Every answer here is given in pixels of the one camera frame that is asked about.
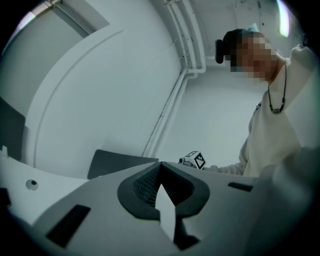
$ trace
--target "person's arm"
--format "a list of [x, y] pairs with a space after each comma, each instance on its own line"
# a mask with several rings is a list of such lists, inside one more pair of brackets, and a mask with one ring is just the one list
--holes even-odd
[[[253, 112], [253, 115], [249, 122], [249, 135], [252, 130], [252, 122], [253, 122], [256, 111], [257, 109]], [[240, 150], [239, 162], [228, 165], [228, 166], [224, 166], [224, 167], [218, 167], [216, 165], [212, 165], [211, 167], [204, 167], [203, 169], [206, 171], [213, 171], [213, 172], [223, 173], [223, 174], [243, 175], [248, 163], [248, 159], [246, 158], [247, 141], [248, 141], [248, 138], [246, 138]]]

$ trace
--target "small hole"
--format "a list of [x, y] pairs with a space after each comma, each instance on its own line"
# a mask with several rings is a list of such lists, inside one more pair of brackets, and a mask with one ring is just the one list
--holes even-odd
[[33, 179], [28, 179], [25, 185], [28, 190], [32, 191], [35, 191], [39, 187], [39, 184]]

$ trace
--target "person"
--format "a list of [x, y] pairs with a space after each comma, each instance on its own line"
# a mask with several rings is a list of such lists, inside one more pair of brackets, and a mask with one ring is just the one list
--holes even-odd
[[266, 81], [268, 89], [249, 122], [239, 162], [205, 170], [258, 177], [263, 167], [278, 163], [301, 147], [318, 145], [319, 131], [315, 127], [319, 126], [312, 116], [316, 110], [308, 104], [314, 102], [312, 89], [320, 84], [319, 65], [309, 47], [300, 43], [289, 58], [283, 57], [255, 24], [227, 32], [216, 46], [216, 53], [222, 52], [232, 72]]

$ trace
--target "man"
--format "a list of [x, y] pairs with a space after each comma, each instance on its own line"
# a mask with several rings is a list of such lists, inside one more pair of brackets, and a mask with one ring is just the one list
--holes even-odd
[[254, 110], [239, 162], [205, 170], [257, 177], [263, 167], [278, 163], [301, 147], [318, 145], [319, 113], [312, 116], [318, 108], [309, 105], [319, 101], [314, 98], [315, 86], [320, 86], [319, 66], [310, 48], [300, 43], [290, 58], [284, 58], [255, 24], [229, 31], [223, 41], [216, 42], [216, 48], [218, 63], [225, 57], [232, 72], [266, 81], [268, 90]]

